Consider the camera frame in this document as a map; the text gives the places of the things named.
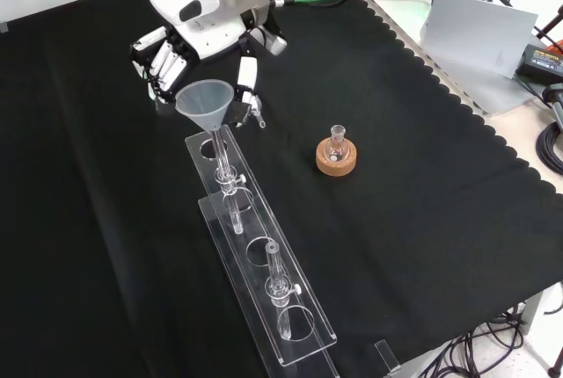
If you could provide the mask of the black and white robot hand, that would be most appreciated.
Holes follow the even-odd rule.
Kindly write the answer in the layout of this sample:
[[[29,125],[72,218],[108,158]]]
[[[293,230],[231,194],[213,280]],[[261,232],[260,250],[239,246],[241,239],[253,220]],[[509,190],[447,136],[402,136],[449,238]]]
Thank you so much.
[[[164,22],[134,41],[129,58],[157,108],[174,105],[190,71],[230,52],[266,20],[269,0],[149,0]]]

